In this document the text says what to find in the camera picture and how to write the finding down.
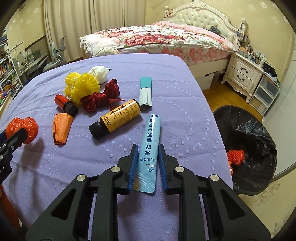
white tufted headboard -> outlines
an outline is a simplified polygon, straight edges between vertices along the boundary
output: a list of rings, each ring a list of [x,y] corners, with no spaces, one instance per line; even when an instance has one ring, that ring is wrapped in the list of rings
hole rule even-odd
[[[197,0],[173,9],[171,12],[168,6],[165,6],[164,20],[168,22],[184,22],[186,24],[205,28],[210,30],[212,26],[216,27],[221,36],[237,45],[237,28],[231,25],[229,18],[219,10]]]

bookshelf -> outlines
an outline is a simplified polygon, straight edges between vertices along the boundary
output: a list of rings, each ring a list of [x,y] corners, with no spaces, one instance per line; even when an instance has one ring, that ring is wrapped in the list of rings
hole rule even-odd
[[[5,28],[0,38],[0,90],[10,90],[12,98],[15,98],[23,87],[10,55]]]

orange paper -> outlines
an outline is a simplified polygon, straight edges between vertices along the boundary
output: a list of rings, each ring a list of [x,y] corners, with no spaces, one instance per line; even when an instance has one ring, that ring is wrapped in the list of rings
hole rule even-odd
[[[53,124],[54,143],[56,145],[66,144],[73,117],[67,113],[56,114]]]

trash can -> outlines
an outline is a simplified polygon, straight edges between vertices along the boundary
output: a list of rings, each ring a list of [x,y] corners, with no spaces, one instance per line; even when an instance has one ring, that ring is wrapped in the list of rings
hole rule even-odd
[[[256,195],[269,185],[276,170],[277,151],[263,124],[246,110],[226,105],[214,111],[226,151],[244,150],[245,161],[233,166],[237,194]]]

blue gripper pad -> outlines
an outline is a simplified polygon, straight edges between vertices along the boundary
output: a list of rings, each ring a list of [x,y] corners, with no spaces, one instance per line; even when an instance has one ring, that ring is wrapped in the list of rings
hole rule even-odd
[[[160,171],[160,178],[161,178],[161,185],[163,187],[163,191],[166,193],[168,190],[168,176],[167,171],[165,167],[165,161],[163,159],[163,146],[158,146],[158,165],[159,165],[159,171]]]
[[[133,159],[131,161],[131,167],[128,173],[128,192],[130,193],[133,190],[133,185],[135,184],[137,169],[138,169],[138,158],[139,158],[139,148],[136,145],[136,148],[133,152]]]

